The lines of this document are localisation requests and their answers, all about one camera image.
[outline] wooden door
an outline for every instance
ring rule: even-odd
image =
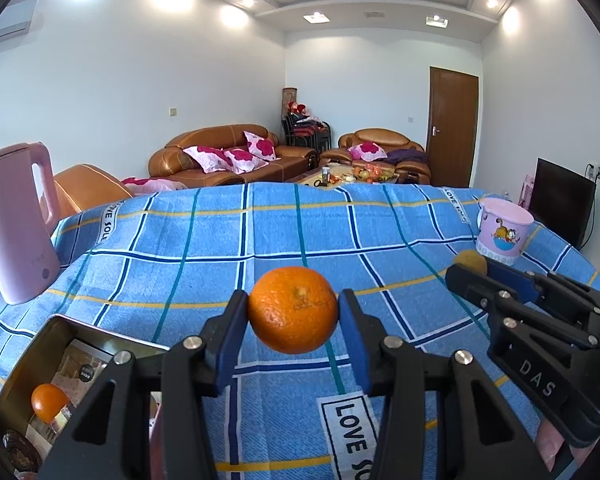
[[[478,78],[431,67],[427,158],[432,186],[469,186],[477,126]]]

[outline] coffee table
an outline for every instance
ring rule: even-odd
[[[303,174],[292,178],[291,180],[287,180],[286,182],[294,182],[296,184],[303,184],[304,186],[314,186],[317,180],[322,180],[322,168],[327,166],[331,174],[336,176],[344,176],[351,175],[352,167],[347,166],[345,164],[338,164],[337,162],[328,162],[327,164],[323,164],[314,170],[309,170]],[[384,184],[395,184],[398,181],[398,176],[395,176],[387,181]],[[363,180],[356,180],[358,183],[364,183]],[[327,186],[319,186],[319,189],[333,189],[334,187],[342,186],[343,184],[348,184],[347,182],[340,181],[337,184],[327,184]]]

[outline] orange fruit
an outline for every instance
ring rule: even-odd
[[[260,340],[285,354],[320,348],[338,322],[329,282],[305,267],[280,267],[264,274],[249,295],[248,313]]]
[[[31,394],[31,407],[45,424],[51,423],[68,403],[69,397],[54,384],[40,384]]]

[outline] pink bucket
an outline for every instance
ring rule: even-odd
[[[478,216],[475,249],[488,258],[512,266],[522,253],[534,218],[507,200],[483,198]]]

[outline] black round label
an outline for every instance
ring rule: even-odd
[[[93,375],[96,372],[96,370],[93,369],[93,366],[91,365],[82,365],[80,367],[80,380],[83,383],[88,383],[89,381],[91,381],[93,379]]]

